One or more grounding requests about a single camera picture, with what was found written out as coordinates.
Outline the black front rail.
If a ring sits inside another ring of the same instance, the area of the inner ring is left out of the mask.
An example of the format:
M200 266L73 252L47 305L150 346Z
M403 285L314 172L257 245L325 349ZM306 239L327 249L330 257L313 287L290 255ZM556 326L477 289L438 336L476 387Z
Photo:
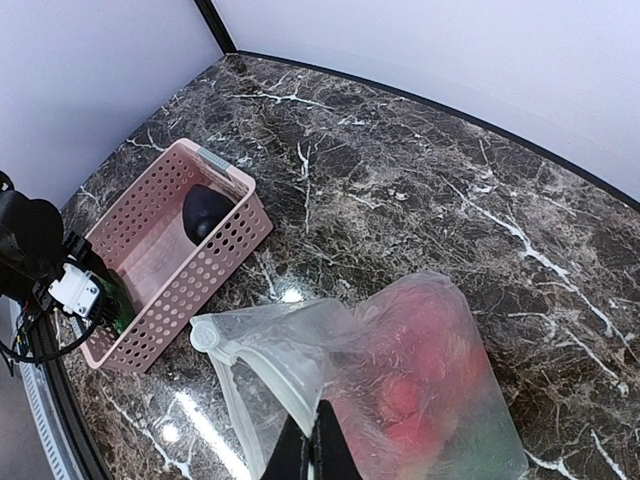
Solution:
M52 407L49 429L65 479L112 479L85 421L62 358L37 366Z

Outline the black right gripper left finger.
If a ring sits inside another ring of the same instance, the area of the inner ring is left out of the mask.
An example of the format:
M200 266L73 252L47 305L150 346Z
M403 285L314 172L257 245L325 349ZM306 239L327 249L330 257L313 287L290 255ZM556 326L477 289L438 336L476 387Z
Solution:
M309 438L288 417L261 480L307 480L309 457Z

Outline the dark purple eggplant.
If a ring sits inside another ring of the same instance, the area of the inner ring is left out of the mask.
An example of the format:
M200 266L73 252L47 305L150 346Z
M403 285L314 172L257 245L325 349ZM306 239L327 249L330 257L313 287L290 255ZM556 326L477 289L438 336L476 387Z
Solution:
M182 207L187 238L199 245L234 207L235 203L222 193L201 184L192 186Z

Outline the green cucumber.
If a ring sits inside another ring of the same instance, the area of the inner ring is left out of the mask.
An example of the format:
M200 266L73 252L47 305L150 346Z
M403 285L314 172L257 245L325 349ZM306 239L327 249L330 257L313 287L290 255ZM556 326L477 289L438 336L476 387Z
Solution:
M106 306L103 309L103 320L106 325L121 335L136 316L134 304L126 283L112 269L102 280L106 293Z

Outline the black left corner post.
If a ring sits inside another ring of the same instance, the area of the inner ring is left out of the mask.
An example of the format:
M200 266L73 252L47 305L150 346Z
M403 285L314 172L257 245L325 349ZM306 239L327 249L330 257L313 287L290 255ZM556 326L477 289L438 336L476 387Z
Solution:
M231 35L211 0L195 0L201 16L224 55L238 52Z

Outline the clear zip top bag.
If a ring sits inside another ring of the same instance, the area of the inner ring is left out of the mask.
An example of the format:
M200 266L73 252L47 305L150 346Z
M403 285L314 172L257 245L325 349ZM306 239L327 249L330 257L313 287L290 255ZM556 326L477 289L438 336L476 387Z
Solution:
M254 479L519 479L528 461L467 300L419 272L356 308L196 316Z

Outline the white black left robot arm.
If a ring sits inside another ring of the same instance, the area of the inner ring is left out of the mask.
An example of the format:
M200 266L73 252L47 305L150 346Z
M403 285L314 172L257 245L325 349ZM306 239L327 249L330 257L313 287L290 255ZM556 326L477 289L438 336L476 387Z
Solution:
M1 175L1 293L23 303L33 288L49 286L63 274L64 226L58 209L17 191Z

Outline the pink perforated plastic basket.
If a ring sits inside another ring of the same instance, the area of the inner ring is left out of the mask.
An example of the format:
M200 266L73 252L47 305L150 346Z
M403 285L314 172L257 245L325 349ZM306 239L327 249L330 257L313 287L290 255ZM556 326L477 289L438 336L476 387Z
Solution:
M234 203L199 245L182 220L196 185ZM82 345L88 366L145 372L272 229L250 175L189 139L175 141L86 235L136 312L122 333L101 327Z

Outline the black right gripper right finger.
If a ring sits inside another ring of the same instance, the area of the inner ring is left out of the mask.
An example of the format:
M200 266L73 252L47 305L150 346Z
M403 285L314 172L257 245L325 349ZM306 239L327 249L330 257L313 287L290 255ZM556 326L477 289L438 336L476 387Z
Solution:
M312 466L315 479L360 480L334 409L328 400L321 400L316 410L312 431Z

